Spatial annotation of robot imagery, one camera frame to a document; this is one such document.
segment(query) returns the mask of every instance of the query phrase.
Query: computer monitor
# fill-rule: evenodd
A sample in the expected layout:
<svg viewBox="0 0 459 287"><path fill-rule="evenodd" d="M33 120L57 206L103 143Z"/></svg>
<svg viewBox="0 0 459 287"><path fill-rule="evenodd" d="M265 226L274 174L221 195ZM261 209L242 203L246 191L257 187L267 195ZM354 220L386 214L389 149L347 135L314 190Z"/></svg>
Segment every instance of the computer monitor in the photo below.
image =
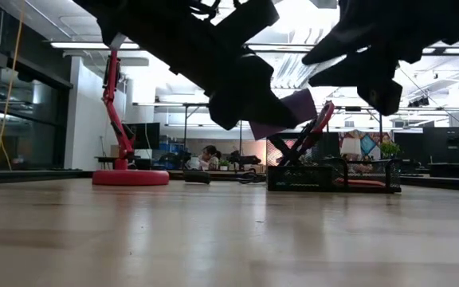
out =
<svg viewBox="0 0 459 287"><path fill-rule="evenodd" d="M159 149L160 123L127 124L127 126L135 134L134 149Z"/></svg>

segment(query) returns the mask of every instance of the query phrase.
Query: purple object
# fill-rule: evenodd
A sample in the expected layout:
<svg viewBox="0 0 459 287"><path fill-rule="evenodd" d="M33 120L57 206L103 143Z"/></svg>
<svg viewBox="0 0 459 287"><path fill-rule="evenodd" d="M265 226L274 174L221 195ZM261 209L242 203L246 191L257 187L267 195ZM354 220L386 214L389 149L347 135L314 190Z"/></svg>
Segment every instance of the purple object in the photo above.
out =
<svg viewBox="0 0 459 287"><path fill-rule="evenodd" d="M312 99L311 93L308 89L295 92L290 96L281 99L281 102L293 112L297 118L297 123L301 124L305 121L312 120L316 117L315 101ZM274 127L266 124L258 124L249 122L251 131L255 140L263 139L267 136L272 136L278 132L282 132L287 128Z"/></svg>

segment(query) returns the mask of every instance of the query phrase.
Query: red round base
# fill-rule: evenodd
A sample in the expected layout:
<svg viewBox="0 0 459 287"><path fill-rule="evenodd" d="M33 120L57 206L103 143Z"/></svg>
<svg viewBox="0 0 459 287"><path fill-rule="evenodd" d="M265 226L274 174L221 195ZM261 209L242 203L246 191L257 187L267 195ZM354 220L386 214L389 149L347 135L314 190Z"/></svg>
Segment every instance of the red round base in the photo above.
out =
<svg viewBox="0 0 459 287"><path fill-rule="evenodd" d="M167 171L95 171L92 184L109 186L157 186L169 183Z"/></svg>

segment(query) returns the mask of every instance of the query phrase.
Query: wooden floor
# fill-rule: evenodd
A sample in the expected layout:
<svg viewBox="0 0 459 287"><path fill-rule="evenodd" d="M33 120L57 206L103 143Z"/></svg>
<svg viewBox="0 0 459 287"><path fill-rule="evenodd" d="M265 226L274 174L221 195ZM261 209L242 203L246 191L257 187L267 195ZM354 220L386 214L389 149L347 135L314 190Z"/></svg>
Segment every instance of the wooden floor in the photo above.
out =
<svg viewBox="0 0 459 287"><path fill-rule="evenodd" d="M0 185L0 286L459 287L459 192Z"/></svg>

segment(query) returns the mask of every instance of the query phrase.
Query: lamp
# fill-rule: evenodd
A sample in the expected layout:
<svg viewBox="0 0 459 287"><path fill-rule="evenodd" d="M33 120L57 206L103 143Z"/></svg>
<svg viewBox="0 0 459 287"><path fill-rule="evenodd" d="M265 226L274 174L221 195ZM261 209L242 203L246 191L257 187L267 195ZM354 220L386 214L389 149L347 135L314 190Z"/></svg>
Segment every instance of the lamp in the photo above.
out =
<svg viewBox="0 0 459 287"><path fill-rule="evenodd" d="M360 139L345 138L341 146L342 155L358 155L361 156Z"/></svg>

